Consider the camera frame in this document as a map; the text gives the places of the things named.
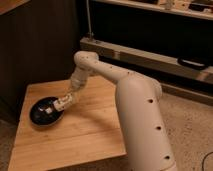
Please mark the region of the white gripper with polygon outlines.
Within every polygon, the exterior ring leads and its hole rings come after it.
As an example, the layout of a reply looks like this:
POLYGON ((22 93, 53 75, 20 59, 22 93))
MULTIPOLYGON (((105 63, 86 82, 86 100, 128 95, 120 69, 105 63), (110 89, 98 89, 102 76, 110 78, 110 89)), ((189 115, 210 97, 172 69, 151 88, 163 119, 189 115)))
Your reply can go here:
POLYGON ((80 92, 84 88, 84 83, 79 80, 71 80, 70 87, 68 89, 68 94, 60 97, 60 100, 69 100, 72 99, 71 105, 75 105, 80 101, 80 92))

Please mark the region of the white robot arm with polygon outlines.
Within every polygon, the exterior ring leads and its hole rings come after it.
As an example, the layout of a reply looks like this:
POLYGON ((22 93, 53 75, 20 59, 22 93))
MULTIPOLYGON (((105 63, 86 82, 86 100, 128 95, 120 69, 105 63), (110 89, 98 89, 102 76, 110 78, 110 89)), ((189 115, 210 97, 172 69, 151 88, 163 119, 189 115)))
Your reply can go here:
POLYGON ((60 109, 76 102, 74 93, 84 87, 90 72, 116 85, 115 101, 125 149, 133 171, 178 171, 167 136, 158 100, 158 81, 137 72, 107 64, 95 52, 74 55, 76 68, 71 91, 59 100, 60 109))

